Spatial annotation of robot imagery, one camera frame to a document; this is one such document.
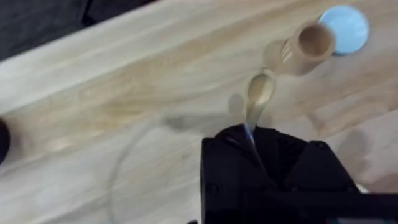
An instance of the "black round object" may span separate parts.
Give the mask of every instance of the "black round object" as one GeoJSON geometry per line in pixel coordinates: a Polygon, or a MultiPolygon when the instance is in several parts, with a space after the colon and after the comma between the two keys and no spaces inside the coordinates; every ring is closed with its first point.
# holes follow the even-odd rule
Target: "black round object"
{"type": "Polygon", "coordinates": [[[0,121],[0,164],[10,149],[11,135],[4,121],[0,121]]]}

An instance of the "wooden table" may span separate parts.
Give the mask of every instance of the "wooden table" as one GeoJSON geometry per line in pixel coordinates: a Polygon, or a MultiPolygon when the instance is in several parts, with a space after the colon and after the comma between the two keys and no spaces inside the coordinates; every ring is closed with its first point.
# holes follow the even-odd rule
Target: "wooden table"
{"type": "MultiPolygon", "coordinates": [[[[243,120],[264,47],[348,3],[163,0],[2,62],[0,223],[200,219],[201,139],[243,120]]],[[[260,124],[325,140],[355,181],[396,192],[398,4],[355,5],[365,48],[278,76],[260,124]]]]}

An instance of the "wooden surface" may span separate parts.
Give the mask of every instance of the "wooden surface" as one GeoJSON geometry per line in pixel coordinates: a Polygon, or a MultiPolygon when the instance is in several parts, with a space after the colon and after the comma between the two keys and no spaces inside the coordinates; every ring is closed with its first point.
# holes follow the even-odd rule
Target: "wooden surface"
{"type": "MultiPolygon", "coordinates": [[[[199,219],[201,139],[243,121],[263,48],[350,2],[163,0],[4,61],[0,223],[199,219]]],[[[260,124],[323,139],[355,181],[396,192],[398,5],[355,5],[365,48],[279,76],[260,124]]]]}

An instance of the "black object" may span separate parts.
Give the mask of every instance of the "black object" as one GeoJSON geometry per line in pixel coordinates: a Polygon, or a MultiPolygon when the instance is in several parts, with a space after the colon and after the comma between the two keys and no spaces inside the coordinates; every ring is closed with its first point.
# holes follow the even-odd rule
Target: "black object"
{"type": "Polygon", "coordinates": [[[83,0],[80,22],[89,27],[155,0],[83,0]]]}
{"type": "Polygon", "coordinates": [[[4,161],[10,148],[11,136],[5,122],[0,121],[0,164],[4,161]]]}
{"type": "Polygon", "coordinates": [[[275,129],[254,130],[264,172],[243,126],[205,138],[202,223],[326,223],[337,218],[398,218],[398,195],[361,194],[329,146],[275,129]]]}
{"type": "Polygon", "coordinates": [[[83,0],[83,7],[80,12],[80,21],[84,27],[89,27],[97,23],[97,21],[88,14],[92,4],[93,0],[83,0]]]}

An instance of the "black machine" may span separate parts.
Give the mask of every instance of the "black machine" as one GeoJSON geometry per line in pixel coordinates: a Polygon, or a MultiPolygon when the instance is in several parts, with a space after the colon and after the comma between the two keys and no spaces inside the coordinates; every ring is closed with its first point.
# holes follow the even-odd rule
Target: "black machine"
{"type": "Polygon", "coordinates": [[[253,136],[257,149],[250,146],[243,125],[203,139],[203,224],[398,219],[398,195],[362,194],[326,143],[260,127],[253,136]]]}

